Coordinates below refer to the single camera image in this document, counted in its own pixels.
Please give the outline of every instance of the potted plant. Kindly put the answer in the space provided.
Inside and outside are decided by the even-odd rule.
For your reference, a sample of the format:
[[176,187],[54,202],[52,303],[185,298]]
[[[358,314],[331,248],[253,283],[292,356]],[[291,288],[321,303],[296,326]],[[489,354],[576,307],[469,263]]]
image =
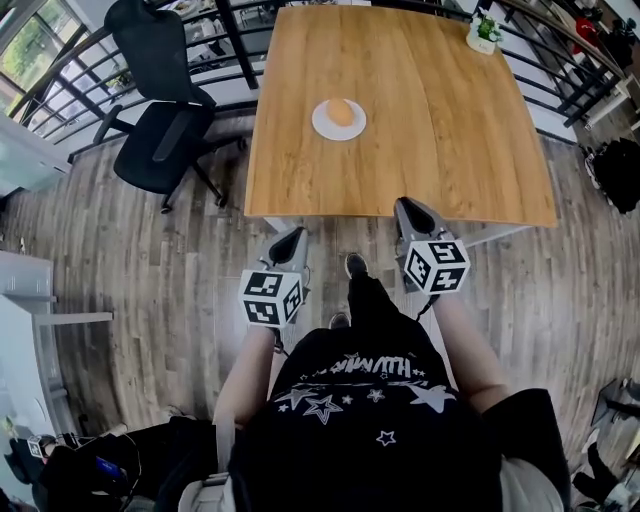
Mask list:
[[498,41],[502,41],[498,22],[489,16],[486,9],[480,9],[471,20],[467,44],[477,52],[492,55]]

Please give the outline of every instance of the window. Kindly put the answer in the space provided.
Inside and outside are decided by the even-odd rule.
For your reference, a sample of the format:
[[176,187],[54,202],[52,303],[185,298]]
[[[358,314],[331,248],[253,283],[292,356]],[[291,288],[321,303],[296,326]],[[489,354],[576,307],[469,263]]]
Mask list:
[[2,53],[2,71],[24,90],[29,90],[58,51],[53,39],[30,18]]
[[48,0],[37,15],[65,43],[80,26],[59,0]]

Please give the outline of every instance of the cable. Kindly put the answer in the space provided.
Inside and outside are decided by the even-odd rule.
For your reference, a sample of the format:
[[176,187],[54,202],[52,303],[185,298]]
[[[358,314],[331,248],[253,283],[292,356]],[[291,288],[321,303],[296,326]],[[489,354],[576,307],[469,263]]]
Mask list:
[[429,311],[429,308],[431,306],[433,306],[433,304],[440,298],[440,295],[432,295],[431,297],[429,297],[429,300],[427,301],[427,303],[424,305],[424,307],[420,310],[420,313],[418,313],[418,316],[416,317],[416,322],[420,321],[420,317],[422,315],[424,315],[427,311]]
[[129,434],[122,434],[122,435],[126,437],[129,441],[131,441],[133,443],[133,446],[135,446],[136,448],[136,453],[138,454],[138,478],[136,478],[136,481],[133,483],[133,486],[129,491],[129,496],[127,496],[127,499],[122,504],[122,507],[120,507],[119,512],[122,512],[125,508],[129,506],[129,503],[131,503],[131,499],[133,498],[133,491],[136,489],[136,485],[138,485],[138,482],[140,481],[140,476],[142,475],[142,460],[140,459],[140,450],[138,450],[138,445],[133,439],[129,437]]

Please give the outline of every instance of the black office chair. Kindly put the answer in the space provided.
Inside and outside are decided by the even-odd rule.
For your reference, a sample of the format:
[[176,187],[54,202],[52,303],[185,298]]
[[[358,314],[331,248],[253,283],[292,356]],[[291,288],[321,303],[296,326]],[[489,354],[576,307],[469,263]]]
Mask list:
[[228,144],[235,143],[242,151],[247,142],[240,134],[212,142],[202,138],[213,122],[216,102],[191,82],[180,16],[144,0],[118,0],[107,12],[104,26],[122,51],[140,94],[159,101],[149,105],[135,126],[117,119],[122,106],[114,106],[94,142],[102,142],[110,128],[129,134],[114,171],[134,187],[164,194],[162,213],[172,210],[171,194],[189,166],[216,196],[216,204],[225,206],[226,196],[197,160]]

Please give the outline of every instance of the table leg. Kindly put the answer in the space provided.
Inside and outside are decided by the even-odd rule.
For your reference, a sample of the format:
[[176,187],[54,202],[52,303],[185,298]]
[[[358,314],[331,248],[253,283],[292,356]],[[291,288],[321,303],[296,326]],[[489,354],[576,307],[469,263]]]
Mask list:
[[531,226],[523,226],[520,224],[488,224],[487,227],[480,231],[461,236],[460,240],[462,240],[465,247],[473,247],[474,245],[490,242],[503,236],[512,235],[518,231],[524,231],[530,227]]
[[70,315],[34,315],[38,325],[89,324],[110,322],[113,313],[76,313]]
[[269,224],[278,233],[296,227],[293,221],[288,217],[265,217],[264,220],[266,220],[267,224]]

